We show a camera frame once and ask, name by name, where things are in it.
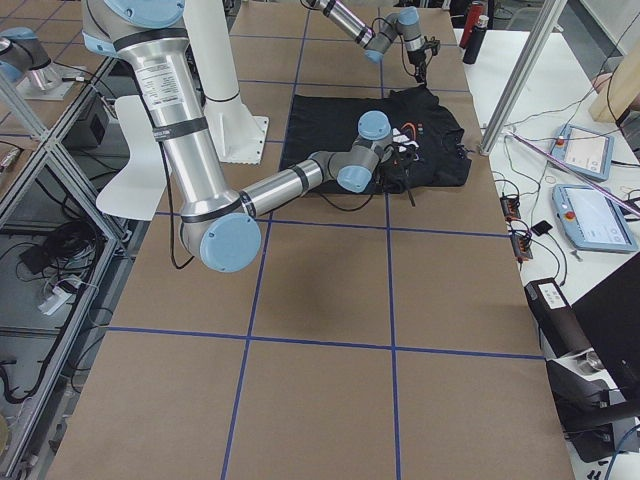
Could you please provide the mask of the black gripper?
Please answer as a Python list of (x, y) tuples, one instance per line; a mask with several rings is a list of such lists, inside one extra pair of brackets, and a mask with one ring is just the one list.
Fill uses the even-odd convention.
[(427, 53), (426, 48), (419, 48), (407, 52), (409, 63), (414, 67), (414, 79), (418, 84), (427, 83)]

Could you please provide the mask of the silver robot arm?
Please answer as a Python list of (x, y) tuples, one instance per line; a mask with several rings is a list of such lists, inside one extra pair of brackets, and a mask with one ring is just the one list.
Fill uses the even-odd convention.
[(385, 53), (400, 37), (401, 46), (414, 67), (413, 72), (405, 69), (406, 73), (419, 84), (427, 83), (428, 65), (439, 53), (441, 43), (434, 36), (428, 38), (422, 34), (420, 14), (416, 7), (405, 7), (387, 17), (377, 17), (381, 25), (375, 31), (340, 1), (301, 1), (301, 5), (330, 19), (364, 49), (365, 56), (373, 63), (381, 63)]
[(327, 180), (360, 192), (389, 158), (392, 129), (380, 111), (364, 113), (345, 152), (319, 151), (243, 190), (231, 188), (220, 158), (264, 137), (263, 119), (243, 104), (220, 2), (86, 1), (86, 47), (126, 62), (158, 144), (166, 181), (184, 203), (171, 230), (207, 267), (231, 273), (261, 246), (257, 218)]

